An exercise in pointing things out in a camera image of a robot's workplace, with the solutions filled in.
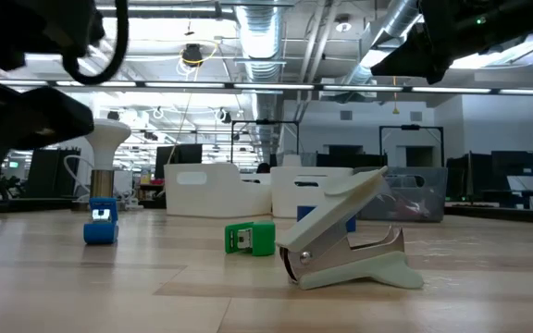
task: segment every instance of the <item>blue cup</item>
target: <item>blue cup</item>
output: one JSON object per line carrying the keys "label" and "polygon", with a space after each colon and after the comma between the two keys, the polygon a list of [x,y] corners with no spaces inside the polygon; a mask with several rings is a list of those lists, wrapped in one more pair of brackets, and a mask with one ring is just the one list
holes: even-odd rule
{"label": "blue cup", "polygon": [[[297,206],[297,222],[302,220],[306,215],[314,210],[314,206]],[[347,232],[355,232],[357,230],[357,216],[351,217],[347,221]]]}

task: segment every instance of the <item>light wood floor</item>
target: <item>light wood floor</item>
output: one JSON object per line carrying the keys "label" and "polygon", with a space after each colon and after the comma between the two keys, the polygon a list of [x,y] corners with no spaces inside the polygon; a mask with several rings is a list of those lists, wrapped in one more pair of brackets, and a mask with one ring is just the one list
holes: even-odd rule
{"label": "light wood floor", "polygon": [[[120,215],[86,247],[86,214],[0,216],[0,332],[533,332],[533,224],[403,224],[422,290],[360,280],[301,291],[277,255],[223,251],[236,221]],[[276,221],[278,233],[291,220]],[[358,225],[355,243],[387,223]]]}

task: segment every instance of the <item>white staple remover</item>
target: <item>white staple remover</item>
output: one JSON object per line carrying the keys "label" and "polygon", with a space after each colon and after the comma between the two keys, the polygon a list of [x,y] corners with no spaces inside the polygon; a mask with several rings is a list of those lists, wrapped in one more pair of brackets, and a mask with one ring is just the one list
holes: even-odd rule
{"label": "white staple remover", "polygon": [[390,227],[381,241],[351,246],[345,223],[388,189],[387,168],[362,172],[328,184],[325,200],[277,241],[290,278],[303,290],[355,278],[372,278],[417,289],[423,278],[406,264],[401,228]]}

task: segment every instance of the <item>silver duct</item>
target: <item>silver duct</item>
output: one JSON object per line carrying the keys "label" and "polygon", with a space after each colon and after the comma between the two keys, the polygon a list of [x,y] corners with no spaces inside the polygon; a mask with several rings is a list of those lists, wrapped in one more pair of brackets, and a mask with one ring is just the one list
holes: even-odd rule
{"label": "silver duct", "polygon": [[[240,23],[240,44],[244,57],[259,60],[279,59],[282,34],[282,9],[269,6],[237,6],[234,9]],[[245,63],[250,82],[278,82],[280,65],[272,63]],[[277,119],[278,108],[282,107],[281,96],[277,94],[254,93],[252,108],[257,119]],[[271,132],[280,133],[280,126],[257,127],[257,139],[263,150],[263,157],[271,152]]]}
{"label": "silver duct", "polygon": [[[370,24],[364,33],[365,45],[362,43],[364,57],[372,45],[400,38],[415,24],[419,17],[417,3],[417,0],[392,0],[382,25],[379,28],[372,28],[373,24]],[[357,64],[344,78],[342,84],[366,84],[372,76],[369,68]]]}
{"label": "silver duct", "polygon": [[[113,6],[98,6],[98,11],[105,18],[115,18],[117,11]],[[144,6],[131,5],[131,19],[225,19],[236,20],[232,6],[166,6],[145,3]]]}

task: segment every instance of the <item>blue object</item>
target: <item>blue object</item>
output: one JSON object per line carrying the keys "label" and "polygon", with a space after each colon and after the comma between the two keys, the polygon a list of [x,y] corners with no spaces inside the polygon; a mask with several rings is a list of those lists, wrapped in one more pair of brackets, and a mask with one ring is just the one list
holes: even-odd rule
{"label": "blue object", "polygon": [[[297,222],[310,214],[314,210],[314,206],[297,206]],[[357,216],[351,217],[347,221],[347,232],[355,232],[357,230]]]}
{"label": "blue object", "polygon": [[114,244],[119,227],[117,199],[91,198],[93,222],[83,226],[83,240],[87,244]]}

